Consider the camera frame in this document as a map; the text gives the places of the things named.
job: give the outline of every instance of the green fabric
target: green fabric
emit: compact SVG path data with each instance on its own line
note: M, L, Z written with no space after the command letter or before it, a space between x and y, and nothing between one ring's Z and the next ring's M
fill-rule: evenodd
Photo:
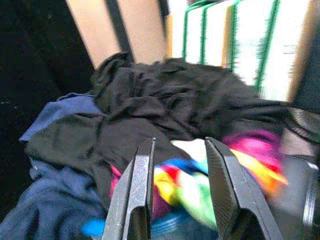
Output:
M183 173L179 176L179 185L177 197L186 211L200 223L216 230L208 176L199 172L193 175Z

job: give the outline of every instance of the black cloth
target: black cloth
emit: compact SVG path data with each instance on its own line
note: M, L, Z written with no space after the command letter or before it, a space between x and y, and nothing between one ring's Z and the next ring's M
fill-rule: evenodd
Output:
M91 78L105 115L68 115L33 135L26 153L91 175L109 206L110 164L123 172L139 144L156 138L156 164L190 158L170 140L192 140L253 129L281 131L286 106L257 98L230 71L182 59L132 64L126 53L108 58Z
M190 159L147 119L109 122L107 116L96 114L72 114L57 120L31 137L26 153L35 159L88 173L95 180L103 206L108 209L110 165L123 173L139 144L152 137L156 138L155 164L172 158Z

